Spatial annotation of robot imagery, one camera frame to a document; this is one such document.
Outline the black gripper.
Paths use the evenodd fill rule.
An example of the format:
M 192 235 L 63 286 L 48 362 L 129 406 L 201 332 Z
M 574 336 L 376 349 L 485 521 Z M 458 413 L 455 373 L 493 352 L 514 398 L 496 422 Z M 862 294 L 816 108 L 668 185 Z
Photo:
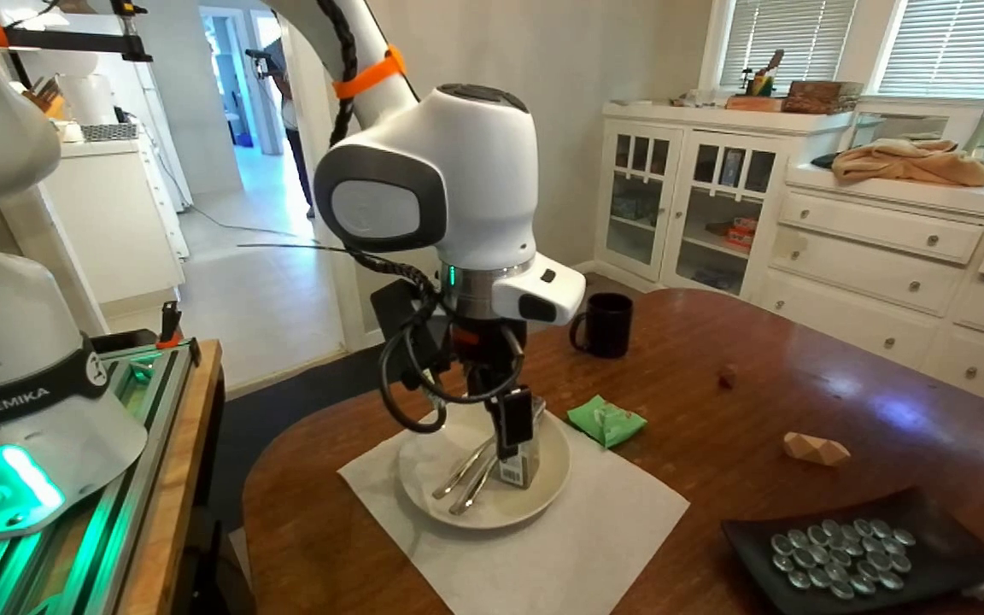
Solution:
M 458 317 L 447 325 L 447 349 L 461 366 L 468 398 L 502 396 L 518 387 L 526 325 L 510 317 Z

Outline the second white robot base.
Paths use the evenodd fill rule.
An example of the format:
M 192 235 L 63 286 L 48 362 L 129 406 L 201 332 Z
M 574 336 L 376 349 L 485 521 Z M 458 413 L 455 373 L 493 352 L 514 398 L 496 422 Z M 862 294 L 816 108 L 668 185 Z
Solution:
M 34 188 L 59 157 L 59 125 L 0 68 L 0 198 Z M 139 463 L 152 432 L 120 382 L 59 280 L 0 254 L 0 541 L 51 526 Z

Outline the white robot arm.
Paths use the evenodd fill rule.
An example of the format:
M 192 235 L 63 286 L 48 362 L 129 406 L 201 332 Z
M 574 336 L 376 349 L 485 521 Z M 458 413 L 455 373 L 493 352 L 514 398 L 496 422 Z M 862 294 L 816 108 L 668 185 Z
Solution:
M 496 85 L 447 81 L 422 94 L 367 0 L 266 0 L 336 77 L 330 142 L 310 172 L 317 214 L 343 248 L 384 272 L 374 312 L 384 380 L 444 398 L 518 390 L 524 332 L 557 322 L 557 272 L 538 248 L 538 125 Z

